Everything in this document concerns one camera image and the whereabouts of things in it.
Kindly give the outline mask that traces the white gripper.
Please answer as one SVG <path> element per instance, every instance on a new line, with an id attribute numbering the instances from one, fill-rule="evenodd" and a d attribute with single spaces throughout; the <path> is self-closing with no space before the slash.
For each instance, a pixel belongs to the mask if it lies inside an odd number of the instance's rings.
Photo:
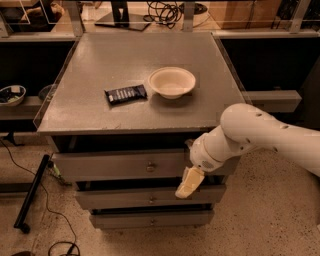
<path id="1" fill-rule="evenodd" d="M 180 199 L 189 197 L 202 183 L 204 172 L 213 172 L 230 158 L 227 140 L 222 134 L 204 133 L 195 141 L 187 139 L 185 144 L 190 148 L 190 160 L 193 167 L 186 167 L 182 181 L 175 196 Z"/>

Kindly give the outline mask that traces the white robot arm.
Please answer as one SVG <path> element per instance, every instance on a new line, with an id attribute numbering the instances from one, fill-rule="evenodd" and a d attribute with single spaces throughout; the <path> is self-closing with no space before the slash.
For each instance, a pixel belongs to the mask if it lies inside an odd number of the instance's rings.
<path id="1" fill-rule="evenodd" d="M 276 152 L 320 176 L 319 131 L 283 123 L 252 105 L 238 103 L 224 110 L 219 126 L 189 145 L 192 166 L 184 170 L 175 196 L 189 197 L 207 173 L 258 148 Z"/>

